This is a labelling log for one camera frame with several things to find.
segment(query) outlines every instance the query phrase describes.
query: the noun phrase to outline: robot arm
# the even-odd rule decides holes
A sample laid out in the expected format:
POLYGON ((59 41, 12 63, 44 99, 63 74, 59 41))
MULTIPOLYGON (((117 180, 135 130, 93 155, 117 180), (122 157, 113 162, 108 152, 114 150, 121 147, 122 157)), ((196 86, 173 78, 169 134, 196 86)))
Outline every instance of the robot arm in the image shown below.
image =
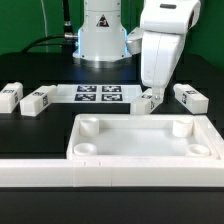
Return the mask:
POLYGON ((130 53, 141 52, 142 82, 152 88, 158 103, 163 101, 186 34, 198 21, 200 6, 199 0, 145 0, 140 28, 128 36, 130 53))

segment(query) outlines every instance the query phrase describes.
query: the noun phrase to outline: white plastic block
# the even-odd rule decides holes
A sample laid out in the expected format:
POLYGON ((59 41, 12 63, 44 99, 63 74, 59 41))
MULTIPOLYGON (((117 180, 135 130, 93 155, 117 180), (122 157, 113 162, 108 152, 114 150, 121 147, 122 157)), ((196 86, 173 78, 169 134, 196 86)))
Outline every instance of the white plastic block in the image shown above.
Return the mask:
POLYGON ((130 114, 150 114, 157 106, 152 98, 152 89, 147 89, 141 96, 131 102, 130 114))
POLYGON ((174 85, 175 98, 192 114, 204 114, 208 111, 209 99, 190 85, 174 85))
POLYGON ((41 86, 20 101, 21 114, 37 116, 52 103, 52 98, 56 95, 56 92, 56 86, 41 86))
POLYGON ((0 92, 0 113, 12 113, 23 98, 23 85, 19 82, 9 83, 0 92))

